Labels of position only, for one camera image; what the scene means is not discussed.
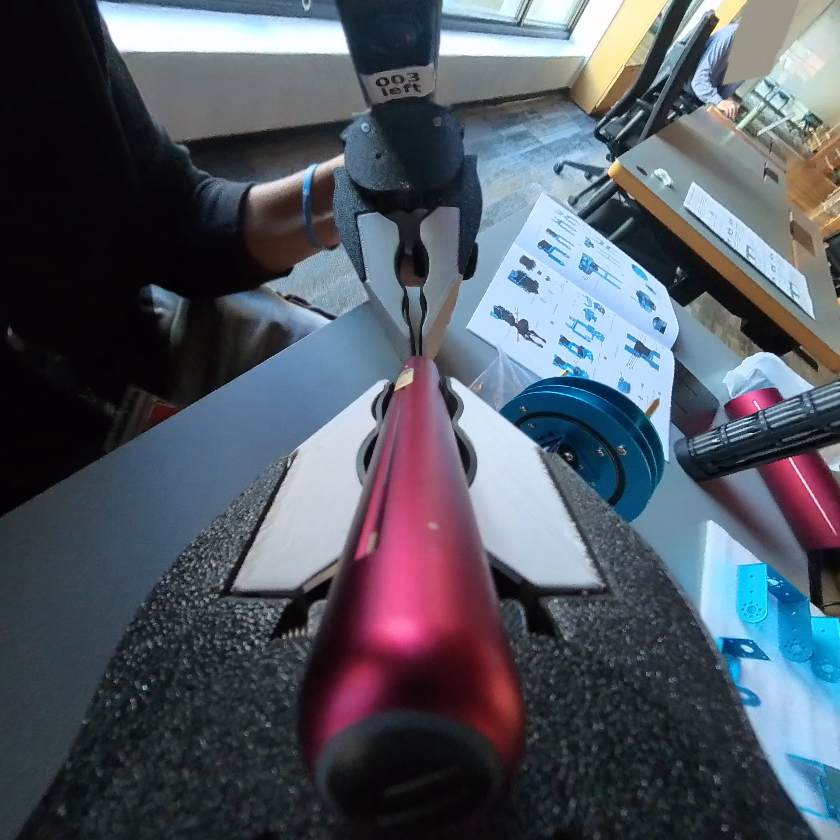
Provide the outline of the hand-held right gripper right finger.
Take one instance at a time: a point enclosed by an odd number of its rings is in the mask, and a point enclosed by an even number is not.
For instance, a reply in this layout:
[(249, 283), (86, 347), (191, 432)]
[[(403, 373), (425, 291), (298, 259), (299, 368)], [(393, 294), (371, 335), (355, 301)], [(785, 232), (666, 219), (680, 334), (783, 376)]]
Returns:
[(604, 592), (542, 450), (454, 377), (448, 386), (471, 447), (469, 494), (492, 563), (538, 593)]

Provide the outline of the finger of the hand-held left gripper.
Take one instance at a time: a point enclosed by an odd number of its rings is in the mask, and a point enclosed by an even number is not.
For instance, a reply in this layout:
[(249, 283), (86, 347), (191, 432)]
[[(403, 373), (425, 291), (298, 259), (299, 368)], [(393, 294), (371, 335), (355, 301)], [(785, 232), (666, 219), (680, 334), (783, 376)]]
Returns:
[(427, 256), (427, 277), (419, 291), (420, 320), (418, 350), (436, 357), (455, 306), (461, 270), (459, 268), (460, 211), (438, 207), (425, 216), (419, 227), (419, 242)]
[(416, 350), (412, 301), (397, 271), (400, 229), (378, 213), (365, 213), (358, 216), (358, 230), (364, 283), (374, 315), (398, 357), (407, 361)]

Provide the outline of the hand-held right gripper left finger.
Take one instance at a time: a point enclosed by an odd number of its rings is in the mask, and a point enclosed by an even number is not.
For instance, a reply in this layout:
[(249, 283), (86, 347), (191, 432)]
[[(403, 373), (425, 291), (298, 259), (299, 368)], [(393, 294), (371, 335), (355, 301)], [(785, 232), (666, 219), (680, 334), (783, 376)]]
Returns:
[(296, 597), (334, 573), (362, 491), (358, 457), (376, 427), (379, 380), (291, 455), (246, 550), (235, 595)]

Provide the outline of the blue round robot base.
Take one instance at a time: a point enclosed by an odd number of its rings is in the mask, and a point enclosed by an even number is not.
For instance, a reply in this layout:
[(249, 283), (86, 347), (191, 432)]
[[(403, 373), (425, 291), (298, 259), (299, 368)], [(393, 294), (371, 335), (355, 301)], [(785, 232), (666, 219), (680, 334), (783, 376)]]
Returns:
[(545, 453), (561, 457), (628, 522), (645, 510), (665, 472), (650, 419), (609, 385), (551, 377), (531, 384), (500, 414)]

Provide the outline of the red electric screwdriver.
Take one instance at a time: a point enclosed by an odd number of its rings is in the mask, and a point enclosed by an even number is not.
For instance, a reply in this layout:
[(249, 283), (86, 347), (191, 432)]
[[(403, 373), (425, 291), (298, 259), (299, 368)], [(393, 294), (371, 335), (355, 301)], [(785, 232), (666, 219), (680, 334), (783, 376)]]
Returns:
[(414, 356), (387, 402), (301, 683), (301, 757), (344, 820), (404, 836), (487, 809), (525, 731), (443, 380)]

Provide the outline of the person's left forearm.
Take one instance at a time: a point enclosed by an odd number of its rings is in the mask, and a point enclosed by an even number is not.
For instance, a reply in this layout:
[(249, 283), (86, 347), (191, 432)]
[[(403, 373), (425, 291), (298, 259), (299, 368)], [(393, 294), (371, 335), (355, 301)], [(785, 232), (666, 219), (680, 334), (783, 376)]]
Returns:
[(186, 298), (217, 298), (283, 277), (315, 252), (302, 174), (262, 184), (198, 170), (172, 146), (138, 169), (153, 281)]

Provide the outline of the wood-edged grey desk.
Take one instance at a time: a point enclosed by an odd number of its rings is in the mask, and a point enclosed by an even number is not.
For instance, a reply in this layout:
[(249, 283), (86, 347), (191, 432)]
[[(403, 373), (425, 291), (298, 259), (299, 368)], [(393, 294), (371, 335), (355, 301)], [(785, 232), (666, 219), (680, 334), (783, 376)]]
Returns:
[[(674, 185), (652, 173), (662, 167)], [(608, 170), (612, 181), (664, 225), (711, 271), (710, 281), (691, 280), (680, 303), (700, 289), (716, 299), (731, 297), (749, 315), (759, 314), (832, 373), (839, 370), (838, 304), (817, 226), (787, 195), (784, 169), (715, 110), (699, 110), (661, 129), (620, 156)], [(797, 268), (807, 281), (815, 310), (811, 319), (750, 263), (684, 208), (697, 182)]]

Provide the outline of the person's left hand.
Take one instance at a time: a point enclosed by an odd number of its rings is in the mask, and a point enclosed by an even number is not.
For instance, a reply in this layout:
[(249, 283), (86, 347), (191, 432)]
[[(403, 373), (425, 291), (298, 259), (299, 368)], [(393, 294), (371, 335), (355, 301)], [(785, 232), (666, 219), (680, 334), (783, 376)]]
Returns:
[(339, 154), (318, 165), (311, 181), (312, 229), (322, 249), (332, 250), (340, 245), (340, 232), (334, 222), (333, 197), (335, 172), (344, 167), (344, 155)]

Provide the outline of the blue wristband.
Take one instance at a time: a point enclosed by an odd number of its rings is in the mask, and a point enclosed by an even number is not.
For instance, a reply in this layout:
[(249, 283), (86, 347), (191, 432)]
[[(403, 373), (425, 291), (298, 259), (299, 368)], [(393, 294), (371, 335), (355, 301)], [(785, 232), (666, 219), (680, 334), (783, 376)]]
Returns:
[(319, 168), (318, 163), (312, 163), (304, 171), (303, 181), (301, 185), (301, 215), (303, 220), (304, 231), (307, 234), (309, 242), (316, 251), (329, 250), (330, 247), (325, 245), (320, 239), (314, 227), (314, 217), (312, 211), (312, 188), (314, 183), (314, 176)]

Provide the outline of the clear plastic bag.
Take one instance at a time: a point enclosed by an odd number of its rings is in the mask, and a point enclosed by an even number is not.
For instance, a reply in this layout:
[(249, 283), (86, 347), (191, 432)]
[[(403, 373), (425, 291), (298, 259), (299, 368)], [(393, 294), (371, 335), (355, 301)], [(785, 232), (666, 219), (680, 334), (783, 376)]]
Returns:
[(494, 411), (521, 394), (535, 380), (530, 371), (522, 368), (502, 349), (497, 357), (472, 382), (469, 389)]

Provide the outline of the printed assembly instruction sheet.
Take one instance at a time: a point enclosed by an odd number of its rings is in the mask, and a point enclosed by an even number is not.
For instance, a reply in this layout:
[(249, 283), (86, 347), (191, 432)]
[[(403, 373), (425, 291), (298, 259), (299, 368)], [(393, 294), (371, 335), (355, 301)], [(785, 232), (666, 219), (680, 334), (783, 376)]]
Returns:
[(654, 274), (542, 194), (467, 330), (546, 379), (610, 386), (650, 420), (669, 455), (679, 324)]

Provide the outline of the person's legs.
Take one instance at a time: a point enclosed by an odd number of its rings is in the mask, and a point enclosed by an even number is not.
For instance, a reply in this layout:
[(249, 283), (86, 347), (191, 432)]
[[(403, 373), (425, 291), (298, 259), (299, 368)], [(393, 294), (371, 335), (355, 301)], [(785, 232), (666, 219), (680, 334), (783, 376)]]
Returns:
[(147, 286), (140, 291), (136, 383), (184, 408), (332, 320), (332, 314), (268, 285), (195, 299)]

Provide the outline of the black screwdriver bit holder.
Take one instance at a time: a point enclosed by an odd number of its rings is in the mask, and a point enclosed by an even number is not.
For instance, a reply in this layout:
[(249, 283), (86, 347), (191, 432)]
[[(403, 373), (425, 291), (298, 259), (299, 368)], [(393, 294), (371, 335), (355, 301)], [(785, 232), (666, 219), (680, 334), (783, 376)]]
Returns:
[(822, 385), (675, 442), (694, 481), (706, 481), (810, 454), (839, 441), (839, 382)]

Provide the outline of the black office chair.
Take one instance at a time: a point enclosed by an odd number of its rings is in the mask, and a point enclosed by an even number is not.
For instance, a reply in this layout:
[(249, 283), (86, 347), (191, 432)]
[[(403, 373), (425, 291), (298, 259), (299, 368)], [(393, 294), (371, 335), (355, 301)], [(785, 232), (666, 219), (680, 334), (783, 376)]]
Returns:
[(605, 150), (606, 163), (583, 164), (571, 160), (557, 161), (553, 167), (560, 175), (568, 169), (584, 174), (587, 186), (568, 197), (576, 213), (587, 218), (611, 195), (608, 169), (625, 152), (661, 130), (677, 117), (687, 113), (684, 82), (694, 74), (703, 45), (718, 24), (718, 16), (707, 10), (688, 27), (689, 12), (700, 2), (668, 2), (658, 19), (658, 26), (644, 61), (626, 66), (619, 77), (631, 73), (629, 84), (621, 95), (595, 107), (600, 116), (593, 135)]

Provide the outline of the crumpled white plastic wrap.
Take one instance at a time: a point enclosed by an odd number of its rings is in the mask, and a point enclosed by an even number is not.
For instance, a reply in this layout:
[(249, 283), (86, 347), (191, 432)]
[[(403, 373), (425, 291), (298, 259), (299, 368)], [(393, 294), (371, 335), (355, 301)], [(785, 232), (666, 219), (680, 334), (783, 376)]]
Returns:
[(744, 359), (723, 376), (729, 397), (734, 399), (761, 389), (774, 389), (782, 399), (807, 391), (810, 384), (795, 373), (781, 357), (759, 352)]

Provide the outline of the red cylindrical case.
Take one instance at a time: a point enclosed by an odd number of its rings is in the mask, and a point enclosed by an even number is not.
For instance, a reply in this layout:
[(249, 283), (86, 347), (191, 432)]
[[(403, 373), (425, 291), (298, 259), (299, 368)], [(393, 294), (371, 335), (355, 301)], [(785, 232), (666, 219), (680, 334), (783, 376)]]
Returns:
[(784, 458), (758, 471), (804, 551), (839, 549), (839, 488), (820, 454)]

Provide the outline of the printed paper sheet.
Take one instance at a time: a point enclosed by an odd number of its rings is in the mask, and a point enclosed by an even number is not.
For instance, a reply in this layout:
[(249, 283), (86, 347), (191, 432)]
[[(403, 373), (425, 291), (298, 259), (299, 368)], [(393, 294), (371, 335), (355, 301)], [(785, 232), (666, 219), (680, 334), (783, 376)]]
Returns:
[(690, 184), (684, 208), (811, 319), (815, 319), (813, 301), (805, 276), (697, 182)]

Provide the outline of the person's black upper body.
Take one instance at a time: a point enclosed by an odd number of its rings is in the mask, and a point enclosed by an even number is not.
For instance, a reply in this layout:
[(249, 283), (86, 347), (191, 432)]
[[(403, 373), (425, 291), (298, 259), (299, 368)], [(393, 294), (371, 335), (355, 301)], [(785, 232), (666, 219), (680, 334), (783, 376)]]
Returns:
[(251, 184), (199, 170), (152, 117), (96, 2), (2, 2), (2, 512), (96, 458), (129, 385), (164, 388), (141, 291), (268, 280)]

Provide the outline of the window with dark frame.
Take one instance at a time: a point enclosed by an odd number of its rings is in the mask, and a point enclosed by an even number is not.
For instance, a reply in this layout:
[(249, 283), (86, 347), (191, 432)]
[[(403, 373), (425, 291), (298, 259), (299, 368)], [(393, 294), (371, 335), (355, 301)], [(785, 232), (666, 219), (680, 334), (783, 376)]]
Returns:
[[(338, 16), (334, 1), (139, 1), (139, 5), (286, 18)], [(587, 1), (443, 1), (443, 13), (457, 22), (549, 27), (569, 33), (587, 5)]]

